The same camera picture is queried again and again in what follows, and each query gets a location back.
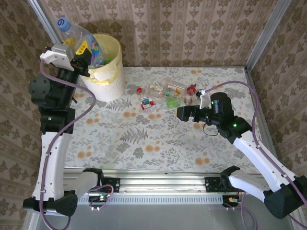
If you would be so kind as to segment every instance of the gray leaf pattern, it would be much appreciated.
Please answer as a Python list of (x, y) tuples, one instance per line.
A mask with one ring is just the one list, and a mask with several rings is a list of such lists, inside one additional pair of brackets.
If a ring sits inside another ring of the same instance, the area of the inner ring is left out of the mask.
[[(247, 173), (257, 173), (246, 156), (226, 139), (205, 135), (204, 123), (181, 122), (176, 118), (176, 109), (144, 113), (135, 93), (149, 83), (160, 84), (163, 78), (185, 85), (197, 84), (198, 89), (230, 80), (246, 82), (243, 68), (139, 67), (124, 68), (124, 73), (125, 93), (112, 102), (97, 101), (90, 113), (75, 124), (65, 166), (218, 173), (236, 165)], [(254, 108), (245, 86), (229, 84), (214, 92), (227, 93), (233, 98), (235, 114), (251, 122)], [(76, 93), (78, 103), (71, 106), (79, 115), (92, 98), (78, 89)], [(206, 132), (215, 134), (216, 129), (206, 127)], [(0, 166), (8, 171), (1, 162)], [(18, 167), (11, 175), (26, 176)], [(30, 180), (35, 184), (32, 175)]]

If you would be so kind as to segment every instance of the trash bin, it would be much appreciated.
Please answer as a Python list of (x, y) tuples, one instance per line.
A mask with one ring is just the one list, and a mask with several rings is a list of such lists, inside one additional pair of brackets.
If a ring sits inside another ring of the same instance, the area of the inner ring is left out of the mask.
[(111, 61), (102, 67), (89, 69), (91, 76), (81, 76), (81, 79), (97, 100), (110, 102), (119, 98), (126, 89), (121, 47), (119, 41), (108, 34), (94, 34), (94, 37), (106, 51), (105, 60)]

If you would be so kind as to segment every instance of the red object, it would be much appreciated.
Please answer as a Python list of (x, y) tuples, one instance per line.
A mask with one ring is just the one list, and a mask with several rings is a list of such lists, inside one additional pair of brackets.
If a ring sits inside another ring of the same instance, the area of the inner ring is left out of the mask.
[(187, 94), (188, 95), (192, 95), (194, 93), (196, 93), (196, 88), (195, 88), (196, 85), (190, 85), (188, 88), (187, 88)]

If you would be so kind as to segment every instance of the small box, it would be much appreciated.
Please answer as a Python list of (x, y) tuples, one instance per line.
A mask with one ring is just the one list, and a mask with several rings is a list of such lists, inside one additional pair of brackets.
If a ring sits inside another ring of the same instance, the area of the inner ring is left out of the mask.
[(181, 98), (178, 95), (173, 96), (173, 97), (167, 97), (165, 101), (169, 109), (177, 108), (181, 105)]

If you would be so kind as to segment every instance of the water bottle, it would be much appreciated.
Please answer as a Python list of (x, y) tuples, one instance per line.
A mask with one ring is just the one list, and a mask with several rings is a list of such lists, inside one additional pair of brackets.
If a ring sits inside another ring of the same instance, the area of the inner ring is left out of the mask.
[(75, 53), (80, 45), (86, 40), (90, 49), (92, 50), (92, 60), (90, 68), (96, 68), (103, 64), (103, 53), (102, 50), (94, 38), (94, 36), (81, 26), (71, 24), (66, 18), (60, 18), (57, 20), (57, 27), (62, 31), (64, 41), (69, 38), (74, 38), (73, 53)]

